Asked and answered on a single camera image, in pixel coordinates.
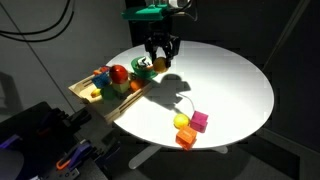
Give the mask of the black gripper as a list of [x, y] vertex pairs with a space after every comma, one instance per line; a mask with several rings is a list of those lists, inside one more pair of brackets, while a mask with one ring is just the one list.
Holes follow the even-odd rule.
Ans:
[[157, 58], [158, 47], [164, 47], [166, 67], [171, 67], [171, 60], [179, 53], [180, 38], [171, 34], [171, 25], [167, 21], [153, 21], [148, 23], [148, 32], [145, 36], [145, 50], [154, 62]]

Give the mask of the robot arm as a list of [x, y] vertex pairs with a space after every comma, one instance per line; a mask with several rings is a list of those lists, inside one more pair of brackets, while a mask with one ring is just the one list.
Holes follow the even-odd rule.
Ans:
[[154, 0], [144, 8], [149, 24], [145, 37], [145, 50], [149, 53], [155, 71], [165, 71], [179, 53], [181, 39], [172, 35], [170, 19], [175, 15], [186, 15], [194, 0]]

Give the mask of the grey rounded robot base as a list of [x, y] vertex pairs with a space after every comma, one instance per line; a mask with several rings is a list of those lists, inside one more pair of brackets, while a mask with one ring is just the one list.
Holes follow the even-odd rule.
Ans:
[[24, 157], [20, 152], [0, 149], [0, 180], [15, 180], [23, 164]]

